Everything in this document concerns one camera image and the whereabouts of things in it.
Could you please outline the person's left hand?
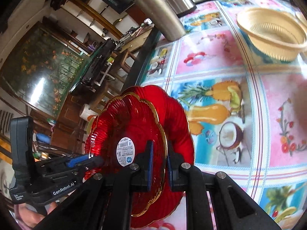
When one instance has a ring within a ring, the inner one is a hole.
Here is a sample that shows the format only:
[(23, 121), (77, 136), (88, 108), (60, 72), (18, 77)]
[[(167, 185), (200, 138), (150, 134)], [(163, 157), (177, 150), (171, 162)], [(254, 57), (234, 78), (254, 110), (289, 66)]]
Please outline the person's left hand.
[(21, 229), (33, 229), (45, 216), (27, 208), (26, 204), (14, 205), (15, 220)]

